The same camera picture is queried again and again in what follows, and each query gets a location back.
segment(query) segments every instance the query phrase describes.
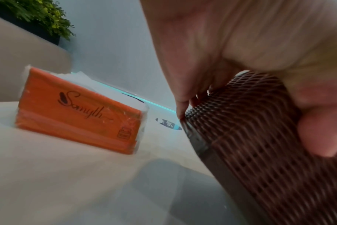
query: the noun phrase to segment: plastic wrap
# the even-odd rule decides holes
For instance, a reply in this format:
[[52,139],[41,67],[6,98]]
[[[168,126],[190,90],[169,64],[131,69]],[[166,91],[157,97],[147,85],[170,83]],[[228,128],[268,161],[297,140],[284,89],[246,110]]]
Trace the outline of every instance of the plastic wrap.
[[26,67],[16,126],[124,154],[137,151],[149,107],[84,73]]

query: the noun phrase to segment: potted plant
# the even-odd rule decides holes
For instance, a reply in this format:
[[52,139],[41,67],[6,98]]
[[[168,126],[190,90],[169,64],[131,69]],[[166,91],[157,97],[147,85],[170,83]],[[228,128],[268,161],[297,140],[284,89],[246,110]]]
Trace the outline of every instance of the potted plant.
[[70,40],[74,33],[59,2],[53,0],[0,0],[0,18],[56,45],[60,37]]

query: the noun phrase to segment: round sticker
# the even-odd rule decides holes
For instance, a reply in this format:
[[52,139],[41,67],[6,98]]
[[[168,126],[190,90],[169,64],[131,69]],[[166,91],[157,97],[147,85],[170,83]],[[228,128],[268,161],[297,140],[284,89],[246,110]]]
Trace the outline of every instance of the round sticker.
[[182,130],[182,128],[179,125],[174,124],[173,122],[170,122],[168,120],[156,118],[156,121],[167,128],[171,128],[174,130]]

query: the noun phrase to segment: green leaves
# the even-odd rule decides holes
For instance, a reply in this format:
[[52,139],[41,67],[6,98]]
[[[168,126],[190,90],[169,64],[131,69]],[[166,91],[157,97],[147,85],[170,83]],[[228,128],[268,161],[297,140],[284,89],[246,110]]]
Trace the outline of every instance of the green leaves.
[[65,12],[58,6],[58,1],[0,0],[0,3],[7,6],[18,19],[39,22],[51,35],[58,34],[67,40],[75,36],[70,30],[74,26],[65,19]]

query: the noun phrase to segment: woven rattan texture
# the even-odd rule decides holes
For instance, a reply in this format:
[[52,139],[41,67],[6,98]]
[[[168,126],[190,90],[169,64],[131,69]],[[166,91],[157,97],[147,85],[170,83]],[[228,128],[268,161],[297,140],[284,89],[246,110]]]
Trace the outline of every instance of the woven rattan texture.
[[337,157],[311,156],[296,132],[300,111],[266,74],[237,76],[186,114],[277,225],[337,224]]

